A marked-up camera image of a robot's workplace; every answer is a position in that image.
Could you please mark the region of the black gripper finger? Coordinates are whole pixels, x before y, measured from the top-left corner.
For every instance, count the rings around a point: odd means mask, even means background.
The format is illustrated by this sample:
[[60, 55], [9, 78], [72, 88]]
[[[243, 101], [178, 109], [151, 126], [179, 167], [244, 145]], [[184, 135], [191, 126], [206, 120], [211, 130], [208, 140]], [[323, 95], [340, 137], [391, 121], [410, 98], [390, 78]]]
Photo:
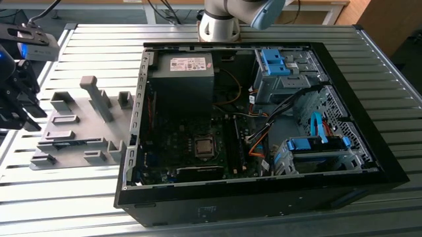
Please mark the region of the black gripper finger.
[[39, 124], [29, 118], [21, 106], [4, 98], [0, 99], [0, 127], [12, 130], [41, 130]]
[[16, 61], [16, 73], [16, 83], [21, 91], [19, 95], [19, 101], [21, 102], [27, 112], [35, 118], [45, 118], [47, 113], [40, 108], [40, 101], [37, 99], [40, 86], [29, 60], [21, 59]]

